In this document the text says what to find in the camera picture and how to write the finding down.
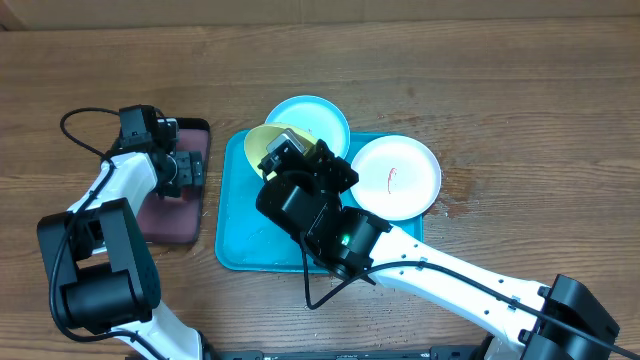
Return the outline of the light blue plate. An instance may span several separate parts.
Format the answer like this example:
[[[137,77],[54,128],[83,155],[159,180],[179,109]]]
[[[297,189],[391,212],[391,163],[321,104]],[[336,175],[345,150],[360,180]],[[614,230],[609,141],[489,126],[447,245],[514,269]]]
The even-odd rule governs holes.
[[[350,147],[350,126],[342,111],[327,99],[300,95],[282,101],[266,123],[293,125],[323,140],[336,155],[345,158]]]

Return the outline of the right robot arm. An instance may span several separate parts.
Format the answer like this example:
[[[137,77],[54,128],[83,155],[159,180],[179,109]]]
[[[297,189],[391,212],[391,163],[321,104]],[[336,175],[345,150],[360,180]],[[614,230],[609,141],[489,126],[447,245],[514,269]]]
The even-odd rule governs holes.
[[[304,264],[433,302],[486,330],[484,359],[606,359],[618,324],[580,282],[552,285],[497,274],[409,235],[405,219],[428,209],[439,165],[422,143],[385,136],[352,161],[321,140],[279,134],[249,140],[262,177],[257,210],[299,246]]]

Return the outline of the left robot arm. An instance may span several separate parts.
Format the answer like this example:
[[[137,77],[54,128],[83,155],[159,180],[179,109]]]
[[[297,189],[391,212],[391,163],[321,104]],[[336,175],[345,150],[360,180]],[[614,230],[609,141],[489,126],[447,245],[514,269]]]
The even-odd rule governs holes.
[[[152,105],[116,111],[119,132],[100,173],[66,211],[37,224],[48,306],[76,343],[118,339],[143,359],[215,359],[202,332],[163,302],[148,244],[199,234],[209,123]]]

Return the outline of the yellow-green plate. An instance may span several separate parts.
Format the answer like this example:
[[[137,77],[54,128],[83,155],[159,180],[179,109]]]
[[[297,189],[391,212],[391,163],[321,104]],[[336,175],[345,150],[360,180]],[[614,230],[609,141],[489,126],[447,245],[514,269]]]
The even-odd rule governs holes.
[[[317,138],[305,130],[285,123],[265,123],[251,129],[244,140],[244,152],[249,164],[259,177],[262,176],[262,171],[258,168],[258,165],[267,155],[267,145],[286,129],[291,129],[307,149],[318,141]]]

